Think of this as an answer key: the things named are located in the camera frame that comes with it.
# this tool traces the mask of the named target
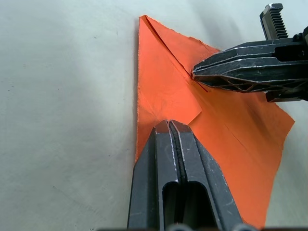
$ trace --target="gray surface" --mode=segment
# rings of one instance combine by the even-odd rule
[[[289,34],[307,1],[282,1]],[[263,40],[254,1],[0,1],[0,229],[125,227],[135,152],[138,16],[220,49]],[[267,224],[307,224],[306,102]]]

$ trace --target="orange fabric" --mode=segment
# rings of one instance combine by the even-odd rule
[[[283,143],[294,121],[264,93],[211,89],[190,77],[218,52],[142,16],[139,25],[136,160],[164,119],[188,124],[219,163],[243,220],[265,224]]]

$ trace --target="white table surface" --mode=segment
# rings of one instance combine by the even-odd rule
[[[308,1],[280,1],[290,36]],[[138,17],[226,49],[264,40],[268,0],[0,1],[0,229],[125,227],[136,140]],[[307,225],[308,103],[294,119],[267,225]]]

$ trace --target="cloth fold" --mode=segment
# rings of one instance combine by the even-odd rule
[[[243,220],[261,228],[294,121],[262,92],[242,94],[193,81],[193,66],[216,52],[140,17],[136,160],[160,121],[189,125],[220,165]]]

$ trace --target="orange cloth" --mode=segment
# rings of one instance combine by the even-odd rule
[[[243,220],[265,224],[283,143],[294,121],[264,93],[212,89],[190,77],[218,52],[142,16],[139,24],[136,160],[164,119],[188,124],[225,175]]]

